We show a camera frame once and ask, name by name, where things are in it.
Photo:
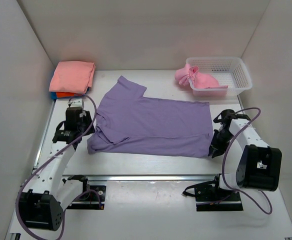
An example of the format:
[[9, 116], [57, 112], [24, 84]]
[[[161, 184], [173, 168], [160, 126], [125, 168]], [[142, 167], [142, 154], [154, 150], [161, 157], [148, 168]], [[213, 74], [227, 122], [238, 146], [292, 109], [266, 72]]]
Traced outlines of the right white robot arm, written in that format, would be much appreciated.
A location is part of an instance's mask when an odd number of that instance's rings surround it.
[[[208, 155], [212, 158], [223, 156], [223, 163], [219, 182], [210, 187], [212, 198], [222, 200], [229, 191], [242, 189], [274, 192], [279, 185], [282, 152], [261, 139], [246, 114], [226, 109], [213, 122], [220, 123], [221, 127], [214, 130]], [[227, 153], [235, 141], [242, 155], [236, 171], [225, 173]]]

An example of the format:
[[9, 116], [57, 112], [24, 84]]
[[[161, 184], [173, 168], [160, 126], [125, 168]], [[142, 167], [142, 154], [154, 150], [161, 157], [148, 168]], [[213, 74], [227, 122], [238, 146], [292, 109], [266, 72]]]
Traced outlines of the purple t shirt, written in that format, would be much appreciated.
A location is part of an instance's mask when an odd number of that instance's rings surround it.
[[88, 153], [208, 156], [213, 138], [210, 104], [145, 97], [146, 90], [118, 78], [97, 108]]

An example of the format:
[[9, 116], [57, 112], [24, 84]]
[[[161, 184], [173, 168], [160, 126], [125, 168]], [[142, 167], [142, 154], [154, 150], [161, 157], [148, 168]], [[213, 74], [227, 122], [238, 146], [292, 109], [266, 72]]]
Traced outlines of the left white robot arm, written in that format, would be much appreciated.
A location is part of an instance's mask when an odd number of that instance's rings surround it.
[[65, 120], [56, 127], [48, 160], [17, 198], [16, 215], [26, 228], [57, 231], [67, 207], [74, 200], [90, 195], [86, 176], [63, 175], [82, 138], [93, 131], [90, 112], [82, 104], [70, 103]]

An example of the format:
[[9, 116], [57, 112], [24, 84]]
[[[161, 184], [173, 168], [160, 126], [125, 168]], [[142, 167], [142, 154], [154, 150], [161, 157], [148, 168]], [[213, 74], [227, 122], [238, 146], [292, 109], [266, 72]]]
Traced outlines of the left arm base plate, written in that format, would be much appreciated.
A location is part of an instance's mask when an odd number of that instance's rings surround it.
[[69, 176], [67, 181], [81, 182], [82, 192], [85, 192], [67, 207], [68, 210], [104, 210], [107, 191], [105, 181], [95, 181], [84, 175]]

